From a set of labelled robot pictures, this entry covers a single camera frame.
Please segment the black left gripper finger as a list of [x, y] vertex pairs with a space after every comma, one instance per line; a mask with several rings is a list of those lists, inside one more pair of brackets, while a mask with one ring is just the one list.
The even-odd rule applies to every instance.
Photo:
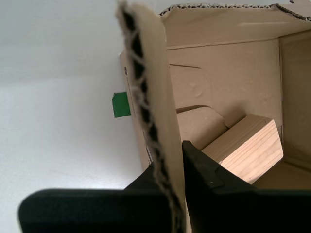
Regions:
[[258, 189], [183, 141], [185, 196], [194, 233], [309, 233], [308, 190]]
[[148, 168], [126, 188], [45, 189], [18, 209], [24, 233], [169, 233], [168, 200]]

